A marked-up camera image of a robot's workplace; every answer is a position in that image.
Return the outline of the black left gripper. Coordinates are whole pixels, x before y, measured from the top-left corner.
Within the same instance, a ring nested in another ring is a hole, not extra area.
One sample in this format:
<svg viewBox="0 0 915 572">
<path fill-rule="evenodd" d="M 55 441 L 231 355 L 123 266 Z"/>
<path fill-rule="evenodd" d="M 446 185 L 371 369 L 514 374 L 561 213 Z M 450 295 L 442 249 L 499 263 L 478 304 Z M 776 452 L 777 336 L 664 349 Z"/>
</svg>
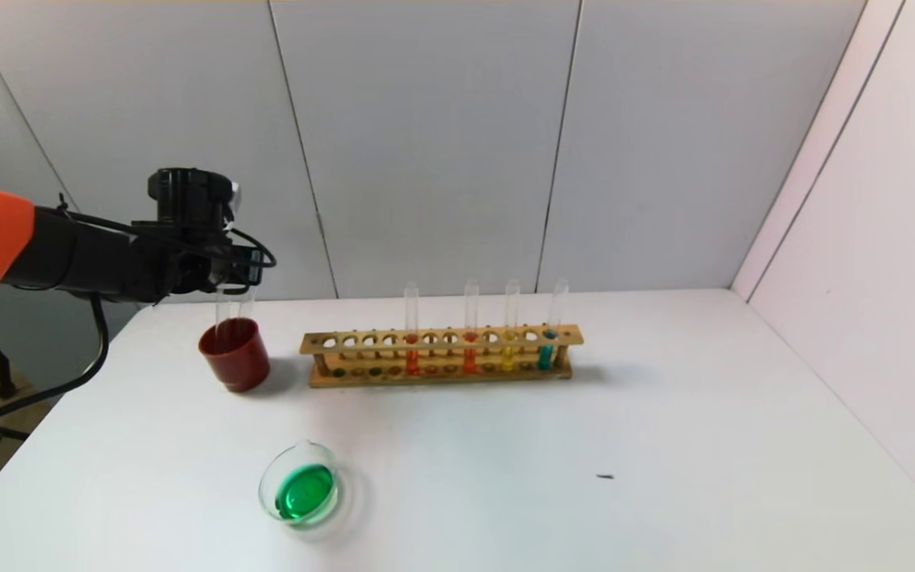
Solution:
<svg viewBox="0 0 915 572">
<path fill-rule="evenodd" d="M 226 276 L 208 275 L 207 293 L 240 296 L 249 286 L 258 286 L 264 276 L 264 253 L 255 246 L 233 244 L 232 263 L 226 266 Z"/>
</svg>

